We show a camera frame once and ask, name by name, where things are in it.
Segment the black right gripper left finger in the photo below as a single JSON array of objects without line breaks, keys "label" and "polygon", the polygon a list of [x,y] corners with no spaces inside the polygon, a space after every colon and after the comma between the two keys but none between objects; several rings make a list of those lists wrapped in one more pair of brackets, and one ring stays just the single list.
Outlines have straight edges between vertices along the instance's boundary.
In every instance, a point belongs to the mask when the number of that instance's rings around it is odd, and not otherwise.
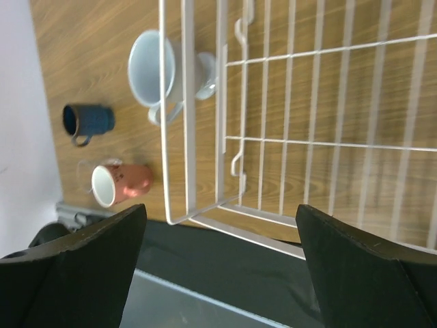
[{"label": "black right gripper left finger", "polygon": [[1,259],[2,327],[119,327],[147,223],[137,204]]}]

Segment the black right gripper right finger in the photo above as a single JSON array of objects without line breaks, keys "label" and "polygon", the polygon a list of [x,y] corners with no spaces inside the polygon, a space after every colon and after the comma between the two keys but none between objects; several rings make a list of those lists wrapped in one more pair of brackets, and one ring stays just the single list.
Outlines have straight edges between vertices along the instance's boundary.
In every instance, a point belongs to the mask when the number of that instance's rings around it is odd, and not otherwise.
[{"label": "black right gripper right finger", "polygon": [[306,204],[296,223],[326,327],[436,326],[436,254]]}]

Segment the pink mug white inside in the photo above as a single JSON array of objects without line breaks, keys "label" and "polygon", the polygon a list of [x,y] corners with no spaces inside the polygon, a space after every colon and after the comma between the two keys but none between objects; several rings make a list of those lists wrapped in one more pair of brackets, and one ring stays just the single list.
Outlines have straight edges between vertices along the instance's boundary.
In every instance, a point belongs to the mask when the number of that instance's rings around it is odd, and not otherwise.
[{"label": "pink mug white inside", "polygon": [[145,195],[153,181],[153,173],[145,165],[98,165],[91,174],[91,191],[101,207],[109,208]]}]

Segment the small dark blue mug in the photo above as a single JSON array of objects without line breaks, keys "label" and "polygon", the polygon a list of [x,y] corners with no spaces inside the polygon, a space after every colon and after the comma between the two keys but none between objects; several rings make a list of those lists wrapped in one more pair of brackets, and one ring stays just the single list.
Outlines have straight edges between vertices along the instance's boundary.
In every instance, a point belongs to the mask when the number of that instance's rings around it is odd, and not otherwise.
[{"label": "small dark blue mug", "polygon": [[63,108],[62,122],[72,143],[84,147],[93,136],[115,128],[115,115],[112,108],[100,104],[69,104]]}]

